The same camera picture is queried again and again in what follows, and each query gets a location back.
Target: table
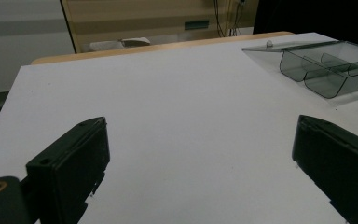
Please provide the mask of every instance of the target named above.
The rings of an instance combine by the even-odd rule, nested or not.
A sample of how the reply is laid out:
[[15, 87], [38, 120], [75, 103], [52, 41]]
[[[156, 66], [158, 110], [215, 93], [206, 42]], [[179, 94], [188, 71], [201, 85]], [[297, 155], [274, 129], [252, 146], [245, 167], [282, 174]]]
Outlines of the table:
[[80, 223], [344, 223], [291, 152], [300, 114], [358, 135], [358, 92], [325, 100], [274, 55], [241, 51], [268, 40], [330, 38], [23, 66], [0, 114], [0, 176], [26, 177], [27, 161], [105, 116], [112, 160]]

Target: wall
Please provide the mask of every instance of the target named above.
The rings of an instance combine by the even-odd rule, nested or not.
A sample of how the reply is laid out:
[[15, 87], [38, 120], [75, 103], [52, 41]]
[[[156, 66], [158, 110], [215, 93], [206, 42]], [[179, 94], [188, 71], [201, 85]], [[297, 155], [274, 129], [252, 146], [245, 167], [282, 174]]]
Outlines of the wall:
[[0, 91], [22, 65], [74, 53], [59, 0], [0, 0]]

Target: plastic organizer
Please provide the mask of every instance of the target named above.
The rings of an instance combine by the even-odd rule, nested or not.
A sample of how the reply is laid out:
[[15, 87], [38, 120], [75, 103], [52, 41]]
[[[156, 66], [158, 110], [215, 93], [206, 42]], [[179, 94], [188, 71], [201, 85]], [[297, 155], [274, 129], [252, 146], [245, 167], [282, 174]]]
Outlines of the plastic organizer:
[[348, 41], [285, 43], [243, 51], [282, 52], [281, 72], [325, 98], [358, 91], [358, 45]]

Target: transparent plastic sheet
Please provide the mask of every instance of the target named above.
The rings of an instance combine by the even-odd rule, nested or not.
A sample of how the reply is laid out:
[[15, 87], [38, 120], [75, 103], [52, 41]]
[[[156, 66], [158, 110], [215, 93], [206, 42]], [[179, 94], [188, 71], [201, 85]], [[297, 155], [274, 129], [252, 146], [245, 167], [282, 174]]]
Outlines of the transparent plastic sheet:
[[281, 72], [325, 98], [358, 91], [358, 45], [348, 41], [290, 42], [242, 49], [282, 52]]

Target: white tabletop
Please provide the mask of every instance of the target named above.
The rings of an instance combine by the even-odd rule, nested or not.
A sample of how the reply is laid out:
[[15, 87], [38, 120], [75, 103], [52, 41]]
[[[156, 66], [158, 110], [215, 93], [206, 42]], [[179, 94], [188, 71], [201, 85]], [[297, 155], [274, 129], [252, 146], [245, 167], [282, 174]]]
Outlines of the white tabletop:
[[80, 223], [343, 224], [291, 152], [300, 114], [358, 135], [358, 92], [325, 100], [279, 73], [277, 55], [241, 51], [266, 41], [23, 66], [0, 114], [0, 176], [23, 179], [27, 161], [104, 116], [112, 160]]

